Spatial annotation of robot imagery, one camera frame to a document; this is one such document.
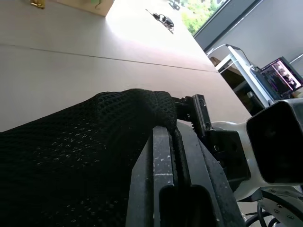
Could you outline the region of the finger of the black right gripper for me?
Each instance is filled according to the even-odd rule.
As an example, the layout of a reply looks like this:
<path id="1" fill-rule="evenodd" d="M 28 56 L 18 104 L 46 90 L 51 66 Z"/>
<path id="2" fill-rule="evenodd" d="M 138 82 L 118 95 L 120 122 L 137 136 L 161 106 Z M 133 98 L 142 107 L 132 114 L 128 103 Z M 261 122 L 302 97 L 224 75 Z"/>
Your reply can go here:
<path id="1" fill-rule="evenodd" d="M 192 104 L 192 124 L 194 130 L 199 137 L 205 137 L 212 130 L 205 97 L 199 94 L 192 96 Z"/>
<path id="2" fill-rule="evenodd" d="M 173 102 L 177 111 L 177 119 L 193 122 L 193 98 L 185 96 L 182 98 L 173 98 Z"/>

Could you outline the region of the open laptop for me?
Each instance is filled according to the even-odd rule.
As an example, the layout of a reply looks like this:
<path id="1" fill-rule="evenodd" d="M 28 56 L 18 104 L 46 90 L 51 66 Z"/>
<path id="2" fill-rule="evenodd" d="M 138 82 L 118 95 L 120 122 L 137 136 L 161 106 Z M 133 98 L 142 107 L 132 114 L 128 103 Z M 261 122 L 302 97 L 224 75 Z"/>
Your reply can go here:
<path id="1" fill-rule="evenodd" d="M 264 66 L 255 75 L 273 100 L 293 98 L 293 93 L 303 88 L 303 77 L 284 57 Z"/>

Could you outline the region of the black mesh drawstring pouch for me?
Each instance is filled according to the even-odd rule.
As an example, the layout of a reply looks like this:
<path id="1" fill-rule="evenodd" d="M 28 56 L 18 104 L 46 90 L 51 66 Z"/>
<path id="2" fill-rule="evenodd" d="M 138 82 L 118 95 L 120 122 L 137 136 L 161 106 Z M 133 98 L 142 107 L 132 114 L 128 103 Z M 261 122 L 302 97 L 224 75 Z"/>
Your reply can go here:
<path id="1" fill-rule="evenodd" d="M 176 122 L 168 92 L 129 89 L 0 132 L 0 227 L 125 227 L 132 168 Z"/>

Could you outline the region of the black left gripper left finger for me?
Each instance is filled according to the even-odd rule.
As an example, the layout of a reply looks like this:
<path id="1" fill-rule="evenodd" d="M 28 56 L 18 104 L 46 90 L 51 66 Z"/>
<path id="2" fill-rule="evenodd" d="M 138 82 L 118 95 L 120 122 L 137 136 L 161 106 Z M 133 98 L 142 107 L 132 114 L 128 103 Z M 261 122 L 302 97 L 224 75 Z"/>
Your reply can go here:
<path id="1" fill-rule="evenodd" d="M 168 227 L 174 177 L 166 128 L 153 128 L 131 175 L 125 227 Z"/>

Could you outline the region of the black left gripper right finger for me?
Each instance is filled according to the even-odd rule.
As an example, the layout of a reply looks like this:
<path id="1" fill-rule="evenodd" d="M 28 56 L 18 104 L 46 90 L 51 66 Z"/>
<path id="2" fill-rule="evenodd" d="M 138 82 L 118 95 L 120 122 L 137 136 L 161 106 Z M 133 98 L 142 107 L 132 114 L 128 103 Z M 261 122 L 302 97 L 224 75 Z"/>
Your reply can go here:
<path id="1" fill-rule="evenodd" d="M 245 227 L 220 164 L 190 126 L 178 123 L 177 127 L 189 180 L 186 227 Z"/>

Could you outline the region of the light wooden box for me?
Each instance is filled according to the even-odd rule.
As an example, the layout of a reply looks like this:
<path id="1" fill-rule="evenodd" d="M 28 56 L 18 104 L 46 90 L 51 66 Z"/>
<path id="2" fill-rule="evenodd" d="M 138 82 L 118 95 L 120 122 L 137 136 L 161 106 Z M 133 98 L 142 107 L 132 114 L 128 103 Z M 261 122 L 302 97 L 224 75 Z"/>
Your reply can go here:
<path id="1" fill-rule="evenodd" d="M 105 17 L 115 0 L 54 0 L 57 3 Z"/>

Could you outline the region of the white metal rack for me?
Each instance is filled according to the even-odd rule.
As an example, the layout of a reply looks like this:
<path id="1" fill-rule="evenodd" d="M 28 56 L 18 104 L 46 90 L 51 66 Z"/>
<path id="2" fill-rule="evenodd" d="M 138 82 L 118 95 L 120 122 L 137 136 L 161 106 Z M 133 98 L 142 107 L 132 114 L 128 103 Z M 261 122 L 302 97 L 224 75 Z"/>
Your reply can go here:
<path id="1" fill-rule="evenodd" d="M 258 81 L 256 77 L 257 71 L 254 66 L 248 60 L 244 51 L 236 46 L 230 44 L 222 44 L 216 48 L 210 50 L 206 55 L 209 57 L 213 52 L 221 47 L 226 47 L 229 54 L 217 65 L 216 70 L 221 74 L 223 71 L 227 70 L 231 66 L 235 66 L 240 74 L 244 77 L 243 85 L 248 84 L 252 89 L 253 93 L 256 95 L 264 108 L 269 107 L 274 103 L 272 96 L 265 90 L 262 84 Z"/>

